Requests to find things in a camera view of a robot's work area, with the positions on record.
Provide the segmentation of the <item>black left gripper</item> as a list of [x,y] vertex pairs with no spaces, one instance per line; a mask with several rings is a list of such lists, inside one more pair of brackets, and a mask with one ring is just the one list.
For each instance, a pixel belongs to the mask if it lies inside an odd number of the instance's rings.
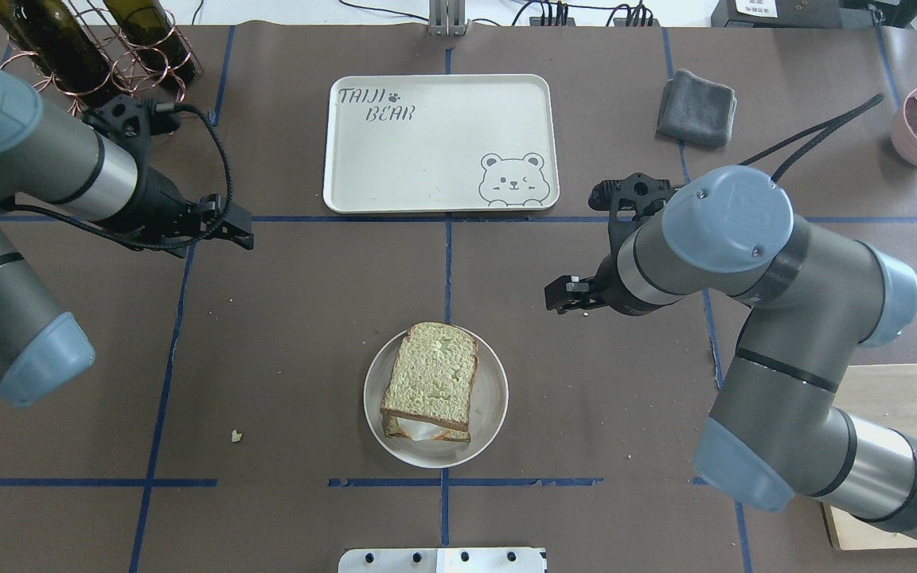
[[155,135],[175,133],[182,114],[201,120],[220,155],[224,146],[206,113],[189,103],[163,103],[118,95],[105,106],[89,108],[81,120],[105,140],[130,155],[137,167],[134,191],[123,207],[98,226],[114,233],[131,250],[183,250],[201,240],[227,240],[244,250],[255,246],[252,215],[215,193],[197,202],[183,198],[178,187],[150,165]]

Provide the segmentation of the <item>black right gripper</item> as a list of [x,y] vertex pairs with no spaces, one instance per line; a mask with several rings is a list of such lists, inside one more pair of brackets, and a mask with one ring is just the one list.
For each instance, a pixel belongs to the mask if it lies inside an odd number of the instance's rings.
[[558,276],[544,289],[549,311],[609,307],[627,316],[643,316],[681,300],[680,294],[660,289],[648,280],[636,258],[642,226],[658,214],[676,189],[666,179],[634,173],[623,179],[605,179],[594,186],[588,204],[608,211],[609,255],[592,277]]

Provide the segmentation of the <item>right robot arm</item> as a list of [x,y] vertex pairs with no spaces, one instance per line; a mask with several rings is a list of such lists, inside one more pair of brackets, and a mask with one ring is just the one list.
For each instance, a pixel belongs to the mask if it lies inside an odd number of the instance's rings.
[[547,308],[643,316],[716,290],[750,310],[693,456],[699,478],[764,512],[810,497],[917,540],[917,438],[834,403],[855,349],[914,319],[916,272],[800,217],[750,166],[677,189],[636,173],[593,195],[608,200],[609,255],[591,277],[554,279]]

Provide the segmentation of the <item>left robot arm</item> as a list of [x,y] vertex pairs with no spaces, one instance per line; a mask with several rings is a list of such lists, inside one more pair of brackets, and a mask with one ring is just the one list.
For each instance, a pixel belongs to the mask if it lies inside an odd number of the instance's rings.
[[[191,201],[150,165],[156,135],[193,114],[188,103],[120,94],[79,119],[0,69],[0,218],[32,213],[70,224],[132,251],[182,257],[203,240],[251,250],[251,213],[233,202],[222,142],[224,193]],[[88,335],[0,228],[0,400],[33,405],[94,363]]]

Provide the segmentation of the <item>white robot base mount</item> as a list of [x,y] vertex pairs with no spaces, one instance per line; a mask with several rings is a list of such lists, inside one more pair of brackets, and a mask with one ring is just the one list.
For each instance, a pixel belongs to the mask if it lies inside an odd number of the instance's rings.
[[354,548],[338,572],[547,572],[544,548]]

